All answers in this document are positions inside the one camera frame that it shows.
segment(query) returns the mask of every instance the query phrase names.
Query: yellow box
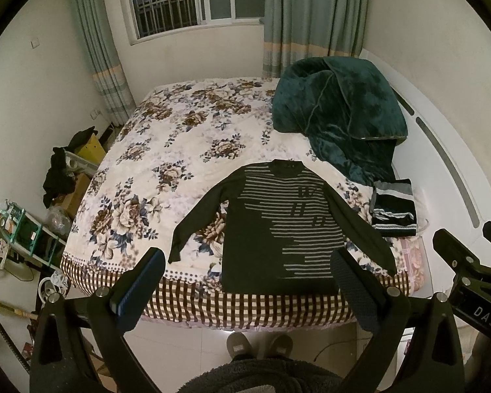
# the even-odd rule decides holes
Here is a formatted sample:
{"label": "yellow box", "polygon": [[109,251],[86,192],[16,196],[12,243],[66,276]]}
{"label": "yellow box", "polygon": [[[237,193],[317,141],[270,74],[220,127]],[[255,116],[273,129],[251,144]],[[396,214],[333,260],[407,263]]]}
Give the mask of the yellow box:
{"label": "yellow box", "polygon": [[75,152],[79,157],[82,157],[94,164],[100,165],[103,158],[106,156],[106,151],[96,138],[96,134],[92,134],[88,142],[79,147]]}

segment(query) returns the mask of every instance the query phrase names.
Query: bed headboard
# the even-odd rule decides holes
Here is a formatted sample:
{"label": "bed headboard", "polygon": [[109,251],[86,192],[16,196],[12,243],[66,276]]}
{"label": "bed headboard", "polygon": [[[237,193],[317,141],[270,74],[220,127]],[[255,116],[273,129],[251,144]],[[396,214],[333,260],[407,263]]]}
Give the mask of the bed headboard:
{"label": "bed headboard", "polygon": [[402,107],[409,136],[396,147],[393,166],[398,177],[411,178],[424,193],[430,226],[423,238],[433,290],[444,291],[453,272],[432,249],[432,235],[448,229],[491,266],[491,244],[482,236],[483,224],[491,220],[491,186],[464,140],[419,89],[366,49],[360,57],[382,72]]}

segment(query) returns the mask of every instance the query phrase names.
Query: fuzzy gray clothing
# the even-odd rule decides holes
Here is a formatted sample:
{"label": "fuzzy gray clothing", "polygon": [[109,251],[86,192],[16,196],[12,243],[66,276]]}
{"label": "fuzzy gray clothing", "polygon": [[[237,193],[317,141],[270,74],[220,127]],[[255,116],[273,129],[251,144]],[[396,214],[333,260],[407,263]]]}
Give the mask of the fuzzy gray clothing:
{"label": "fuzzy gray clothing", "polygon": [[257,393],[273,391],[270,386],[276,393],[333,393],[341,382],[338,375],[309,362],[247,359],[193,378],[178,393]]}

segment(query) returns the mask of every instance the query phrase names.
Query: green curtain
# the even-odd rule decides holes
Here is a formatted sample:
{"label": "green curtain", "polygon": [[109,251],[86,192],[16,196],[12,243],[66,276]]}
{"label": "green curtain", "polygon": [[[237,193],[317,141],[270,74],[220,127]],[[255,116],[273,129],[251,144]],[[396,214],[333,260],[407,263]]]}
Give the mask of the green curtain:
{"label": "green curtain", "polygon": [[124,125],[135,100],[118,59],[103,0],[71,0],[77,30],[96,88],[114,125]]}
{"label": "green curtain", "polygon": [[311,56],[360,55],[368,0],[265,0],[264,77]]}

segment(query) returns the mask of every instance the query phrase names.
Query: screw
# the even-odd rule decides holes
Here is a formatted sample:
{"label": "screw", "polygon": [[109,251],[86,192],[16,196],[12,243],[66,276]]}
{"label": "screw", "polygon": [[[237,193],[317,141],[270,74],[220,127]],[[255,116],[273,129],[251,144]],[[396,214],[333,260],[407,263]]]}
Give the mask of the screw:
{"label": "screw", "polygon": [[386,291],[391,297],[398,297],[400,295],[400,290],[396,287],[389,287]]}
{"label": "screw", "polygon": [[106,295],[109,294],[109,287],[100,287],[95,291],[95,295],[97,297],[105,297]]}
{"label": "screw", "polygon": [[60,294],[58,294],[57,292],[54,292],[52,293],[48,298],[47,300],[50,302],[50,303],[56,303],[58,300],[60,299]]}
{"label": "screw", "polygon": [[445,303],[447,301],[447,295],[445,295],[443,292],[438,292],[436,294],[436,298],[440,303]]}

